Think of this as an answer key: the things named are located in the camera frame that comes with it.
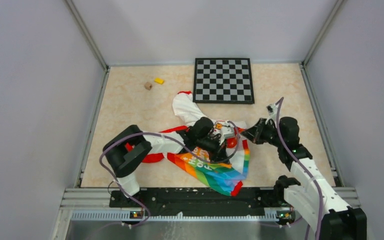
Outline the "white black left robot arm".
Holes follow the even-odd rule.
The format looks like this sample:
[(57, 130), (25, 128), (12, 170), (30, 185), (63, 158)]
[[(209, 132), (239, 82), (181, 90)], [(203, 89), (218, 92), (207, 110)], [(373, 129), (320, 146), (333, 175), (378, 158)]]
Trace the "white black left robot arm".
[(121, 200), (129, 207), (140, 202), (135, 170), (148, 155), (176, 155), (200, 148), (208, 153), (208, 163), (228, 162), (226, 140), (213, 135), (213, 130), (214, 123), (207, 117), (171, 132), (144, 132), (135, 124), (127, 127), (102, 149), (117, 185), (123, 190)]

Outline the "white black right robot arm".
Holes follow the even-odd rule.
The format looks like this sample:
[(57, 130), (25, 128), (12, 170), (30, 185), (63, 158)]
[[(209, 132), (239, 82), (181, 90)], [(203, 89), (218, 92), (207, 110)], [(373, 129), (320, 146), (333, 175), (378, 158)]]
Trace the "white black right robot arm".
[(314, 231), (316, 240), (366, 240), (367, 216), (360, 207), (348, 204), (319, 171), (309, 150), (300, 142), (300, 127), (293, 117), (260, 118), (241, 135), (256, 145), (277, 148), (280, 161), (292, 177), (275, 183), (273, 200), (290, 204)]

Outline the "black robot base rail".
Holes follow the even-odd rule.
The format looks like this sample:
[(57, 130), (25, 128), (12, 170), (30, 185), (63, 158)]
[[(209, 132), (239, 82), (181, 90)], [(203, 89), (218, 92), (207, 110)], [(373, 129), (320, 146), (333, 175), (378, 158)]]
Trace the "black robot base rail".
[(111, 208), (139, 208), (145, 205), (153, 217), (182, 213), (185, 217), (273, 217), (293, 219), (294, 209), (279, 200), (272, 188), (243, 187), (235, 196), (223, 195), (211, 188), (142, 188), (134, 195), (137, 202), (121, 191), (110, 195)]

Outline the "white colourful cartoon jacket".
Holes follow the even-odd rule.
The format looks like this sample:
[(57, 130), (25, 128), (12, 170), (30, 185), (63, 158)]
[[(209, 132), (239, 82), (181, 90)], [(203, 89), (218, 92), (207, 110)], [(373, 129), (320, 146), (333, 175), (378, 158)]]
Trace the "white colourful cartoon jacket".
[[(180, 128), (192, 126), (202, 117), (207, 117), (193, 102), (190, 91), (180, 91), (172, 101), (172, 110), (176, 117), (183, 121), (183, 125), (160, 131), (168, 133)], [(250, 153), (247, 141), (240, 136), (241, 131), (247, 126), (244, 122), (232, 122), (228, 120), (213, 120), (212, 134), (220, 137), (220, 129), (223, 126), (235, 128), (235, 137), (227, 140), (226, 154), (230, 157), (225, 163), (209, 163), (208, 153), (196, 147), (193, 151), (180, 154), (150, 154), (142, 163), (156, 163), (167, 159), (184, 170), (205, 186), (226, 196), (236, 196), (243, 186), (243, 180), (248, 176), (248, 164)]]

